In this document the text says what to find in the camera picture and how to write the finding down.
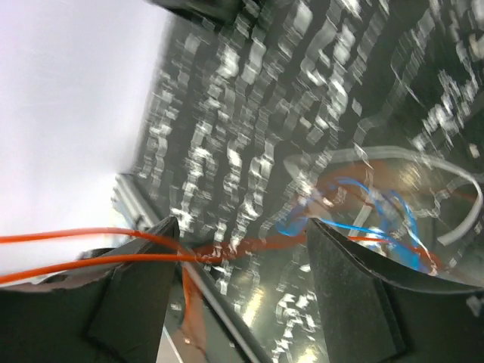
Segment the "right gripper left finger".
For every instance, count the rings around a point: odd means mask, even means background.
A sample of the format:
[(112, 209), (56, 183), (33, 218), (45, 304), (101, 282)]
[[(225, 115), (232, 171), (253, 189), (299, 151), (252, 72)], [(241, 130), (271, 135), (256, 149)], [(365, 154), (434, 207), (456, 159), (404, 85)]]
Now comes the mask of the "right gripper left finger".
[(121, 247), (74, 262), (1, 260), (3, 362), (154, 362), (175, 263), (178, 222), (126, 230)]

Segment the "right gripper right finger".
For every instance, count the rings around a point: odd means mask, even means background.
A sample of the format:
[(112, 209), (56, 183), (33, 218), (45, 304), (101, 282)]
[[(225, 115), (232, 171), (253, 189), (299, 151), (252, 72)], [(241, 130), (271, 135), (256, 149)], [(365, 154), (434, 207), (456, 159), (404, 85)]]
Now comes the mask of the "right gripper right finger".
[(483, 290), (425, 275), (348, 240), (306, 228), (331, 362), (481, 362)]

